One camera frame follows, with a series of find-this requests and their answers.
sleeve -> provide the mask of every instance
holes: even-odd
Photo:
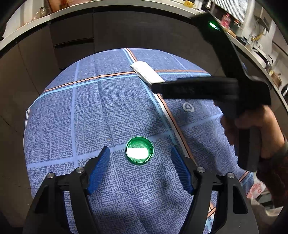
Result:
[[[272,195],[275,207],[283,206],[288,199],[288,142],[269,160],[260,160],[257,178]]]

bottle cap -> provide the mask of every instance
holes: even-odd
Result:
[[[153,156],[152,143],[145,137],[133,137],[126,145],[128,160],[136,165],[145,164]]]

yellow mug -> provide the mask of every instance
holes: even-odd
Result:
[[[185,1],[184,2],[184,6],[186,7],[189,7],[189,8],[192,8],[195,4],[193,2],[190,2],[190,1]]]

white paper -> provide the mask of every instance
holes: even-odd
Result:
[[[164,82],[164,80],[146,62],[138,61],[130,65],[136,74],[147,84]]]

person's hand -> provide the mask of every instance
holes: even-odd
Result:
[[[261,106],[257,110],[247,110],[234,121],[223,116],[221,125],[230,145],[237,144],[238,129],[258,127],[262,137],[261,158],[264,159],[271,158],[285,144],[276,117],[268,106]]]

